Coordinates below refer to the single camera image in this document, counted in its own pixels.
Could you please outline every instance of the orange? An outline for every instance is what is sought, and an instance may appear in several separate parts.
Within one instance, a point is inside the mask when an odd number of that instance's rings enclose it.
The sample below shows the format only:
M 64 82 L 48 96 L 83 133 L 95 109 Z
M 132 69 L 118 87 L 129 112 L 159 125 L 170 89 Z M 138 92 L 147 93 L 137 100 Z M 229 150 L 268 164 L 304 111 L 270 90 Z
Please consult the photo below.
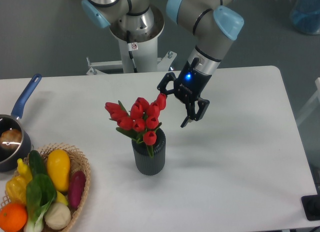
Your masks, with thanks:
M 26 224 L 27 218 L 27 210 L 22 204 L 8 203 L 0 211 L 0 228 L 5 232 L 17 232 Z

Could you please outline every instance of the red tulip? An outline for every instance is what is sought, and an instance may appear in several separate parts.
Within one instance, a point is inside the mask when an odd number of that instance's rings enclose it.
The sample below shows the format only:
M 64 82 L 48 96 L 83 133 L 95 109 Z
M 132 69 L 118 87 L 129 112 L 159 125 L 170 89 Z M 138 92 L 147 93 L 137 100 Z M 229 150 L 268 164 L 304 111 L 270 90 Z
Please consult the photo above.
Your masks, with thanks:
M 137 98 L 136 102 L 140 103 L 142 105 L 143 111 L 145 112 L 148 107 L 150 106 L 149 102 L 144 98 Z
M 157 103 L 151 103 L 148 110 L 146 111 L 146 114 L 148 116 L 154 116 L 158 118 L 160 115 L 160 107 L 158 106 Z
M 124 110 L 114 110 L 110 113 L 111 119 L 114 121 L 118 121 L 118 119 L 127 117 L 128 113 Z
M 160 110 L 163 110 L 166 107 L 167 96 L 164 93 L 159 93 L 155 102 L 159 105 Z
M 142 118 L 143 115 L 144 115 L 144 109 L 142 108 L 142 105 L 138 102 L 135 102 L 130 110 L 130 118 L 138 119 L 138 118 Z
M 146 122 L 142 118 L 137 118 L 133 122 L 132 128 L 138 133 L 143 132 L 146 129 Z
M 124 130 L 131 130 L 134 124 L 134 121 L 129 117 L 123 117 L 118 119 L 117 124 L 120 128 Z
M 154 131 L 148 131 L 143 136 L 143 141 L 146 145 L 154 145 L 156 143 L 157 135 Z
M 146 119 L 145 124 L 148 129 L 155 129 L 159 125 L 159 120 L 154 116 L 150 116 Z
M 105 107 L 104 107 L 109 113 L 111 113 L 114 110 L 120 110 L 121 107 L 119 104 L 117 103 L 105 103 Z

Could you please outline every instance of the gray floor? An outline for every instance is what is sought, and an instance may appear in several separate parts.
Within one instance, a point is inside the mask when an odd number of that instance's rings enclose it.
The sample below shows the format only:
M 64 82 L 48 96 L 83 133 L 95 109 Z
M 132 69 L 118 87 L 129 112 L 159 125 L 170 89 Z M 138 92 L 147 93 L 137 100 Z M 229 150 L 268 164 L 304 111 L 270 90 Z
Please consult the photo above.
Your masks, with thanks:
M 165 17 L 159 56 L 178 53 L 180 70 L 195 38 L 171 22 L 168 0 L 151 0 Z M 273 65 L 281 70 L 296 115 L 316 91 L 320 77 L 320 36 L 297 32 L 289 21 L 288 0 L 237 0 L 229 7 L 245 26 L 220 68 Z M 84 75 L 92 62 L 120 60 L 117 41 L 85 16 L 81 0 L 0 0 L 0 79 Z M 320 167 L 320 107 L 299 128 L 311 169 Z

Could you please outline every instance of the blue container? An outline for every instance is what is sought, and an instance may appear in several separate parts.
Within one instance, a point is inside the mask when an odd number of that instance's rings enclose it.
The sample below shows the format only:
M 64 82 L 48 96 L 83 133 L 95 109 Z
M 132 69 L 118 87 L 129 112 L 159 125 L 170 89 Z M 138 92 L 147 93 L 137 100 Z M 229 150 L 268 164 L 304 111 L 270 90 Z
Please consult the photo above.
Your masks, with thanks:
M 290 20 L 300 32 L 320 34 L 320 0 L 297 0 Z

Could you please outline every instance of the saucepan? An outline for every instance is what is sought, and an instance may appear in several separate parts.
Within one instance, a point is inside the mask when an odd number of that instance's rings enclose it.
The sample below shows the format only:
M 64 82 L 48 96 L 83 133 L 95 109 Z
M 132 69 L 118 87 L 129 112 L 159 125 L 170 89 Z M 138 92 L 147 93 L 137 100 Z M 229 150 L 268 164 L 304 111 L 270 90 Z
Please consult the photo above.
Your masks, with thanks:
M 25 104 L 40 82 L 42 76 L 35 74 L 16 101 L 11 115 L 0 114 L 0 172 L 17 167 L 19 158 L 27 157 L 31 151 L 29 135 L 24 131 L 19 119 Z

